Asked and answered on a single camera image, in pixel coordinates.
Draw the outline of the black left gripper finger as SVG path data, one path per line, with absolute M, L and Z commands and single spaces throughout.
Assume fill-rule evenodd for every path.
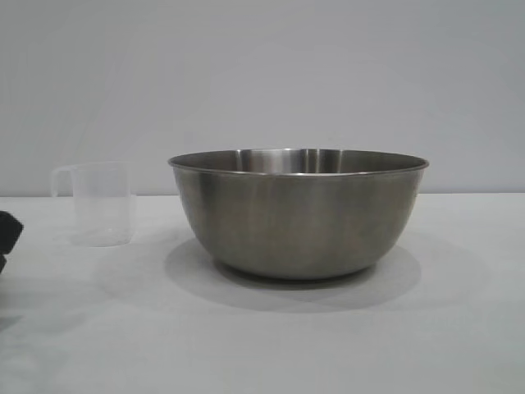
M 7 263 L 6 256 L 12 252 L 23 229 L 23 224 L 11 213 L 0 212 L 0 273 Z

